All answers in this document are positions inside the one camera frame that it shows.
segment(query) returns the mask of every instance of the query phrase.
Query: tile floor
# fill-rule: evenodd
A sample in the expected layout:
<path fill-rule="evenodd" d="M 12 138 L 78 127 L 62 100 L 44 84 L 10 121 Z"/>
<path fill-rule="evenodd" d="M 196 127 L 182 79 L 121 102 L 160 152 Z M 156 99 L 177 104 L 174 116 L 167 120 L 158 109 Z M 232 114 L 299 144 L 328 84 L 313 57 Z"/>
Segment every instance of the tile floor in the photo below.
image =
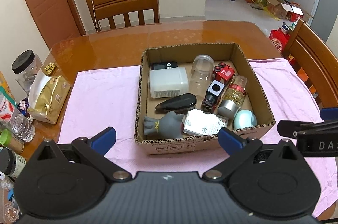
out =
<path fill-rule="evenodd" d="M 263 10 L 254 9 L 245 0 L 206 0 L 206 20 L 247 21 L 257 26 L 269 36 L 272 29 L 278 29 L 286 20 L 275 20 Z"/>

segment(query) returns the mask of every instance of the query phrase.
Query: plastic jar lid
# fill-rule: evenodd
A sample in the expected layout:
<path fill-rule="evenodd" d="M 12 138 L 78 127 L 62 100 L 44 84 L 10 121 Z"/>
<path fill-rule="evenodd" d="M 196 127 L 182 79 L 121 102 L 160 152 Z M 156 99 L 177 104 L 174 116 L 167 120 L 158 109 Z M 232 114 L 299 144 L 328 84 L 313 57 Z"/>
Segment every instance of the plastic jar lid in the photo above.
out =
<path fill-rule="evenodd" d="M 21 53 L 12 64 L 12 70 L 15 74 L 23 72 L 34 61 L 34 52 L 29 49 Z"/>
<path fill-rule="evenodd" d="M 10 174 L 14 165 L 13 152 L 7 148 L 0 151 L 0 171 L 4 174 Z"/>
<path fill-rule="evenodd" d="M 9 132 L 8 129 L 4 129 L 0 135 L 0 144 L 7 147 L 8 144 L 11 142 L 12 134 Z"/>
<path fill-rule="evenodd" d="M 196 56 L 192 64 L 192 72 L 212 73 L 214 69 L 214 60 L 208 55 L 201 54 Z"/>

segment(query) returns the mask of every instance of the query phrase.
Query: green lid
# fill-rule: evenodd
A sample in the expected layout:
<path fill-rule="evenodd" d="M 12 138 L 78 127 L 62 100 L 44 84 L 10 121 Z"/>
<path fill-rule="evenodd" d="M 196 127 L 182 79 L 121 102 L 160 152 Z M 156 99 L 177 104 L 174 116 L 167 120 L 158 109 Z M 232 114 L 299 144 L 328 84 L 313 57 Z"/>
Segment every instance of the green lid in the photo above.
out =
<path fill-rule="evenodd" d="M 4 129 L 0 135 L 0 144 L 7 147 L 12 139 L 12 134 L 8 129 Z"/>

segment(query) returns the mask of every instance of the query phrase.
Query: pink cloth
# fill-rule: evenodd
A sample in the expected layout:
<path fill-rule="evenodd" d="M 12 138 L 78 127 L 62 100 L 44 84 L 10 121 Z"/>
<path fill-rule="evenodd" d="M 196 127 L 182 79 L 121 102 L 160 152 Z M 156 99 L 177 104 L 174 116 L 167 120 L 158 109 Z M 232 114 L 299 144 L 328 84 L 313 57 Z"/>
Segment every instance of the pink cloth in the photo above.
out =
<path fill-rule="evenodd" d="M 320 122 L 318 107 L 303 82 L 284 59 L 250 60 L 278 123 L 281 119 Z M 116 144 L 105 155 L 131 172 L 198 171 L 200 174 L 228 157 L 221 148 L 173 155 L 146 155 L 134 142 L 135 111 L 140 66 L 79 72 L 67 105 L 59 143 L 79 136 L 92 137 L 108 126 L 116 129 Z M 263 138 L 278 143 L 275 125 Z M 334 158 L 307 162 L 322 187 L 313 215 L 317 217 L 337 200 Z"/>

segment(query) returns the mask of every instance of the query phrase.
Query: screw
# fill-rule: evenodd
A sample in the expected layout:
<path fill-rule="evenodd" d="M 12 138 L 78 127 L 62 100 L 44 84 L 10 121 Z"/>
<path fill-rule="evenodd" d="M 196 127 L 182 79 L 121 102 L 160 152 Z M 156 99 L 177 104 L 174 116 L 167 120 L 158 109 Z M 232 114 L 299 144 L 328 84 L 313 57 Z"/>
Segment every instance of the screw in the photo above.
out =
<path fill-rule="evenodd" d="M 82 140 L 82 141 L 87 141 L 88 140 L 88 138 L 87 137 L 79 137 L 79 138 L 77 138 L 77 140 Z"/>
<path fill-rule="evenodd" d="M 129 177 L 129 173 L 127 173 L 125 170 L 118 170 L 113 173 L 113 177 L 118 180 L 125 180 Z"/>
<path fill-rule="evenodd" d="M 206 172 L 206 177 L 209 179 L 218 179 L 222 177 L 222 173 L 218 170 L 211 169 Z"/>

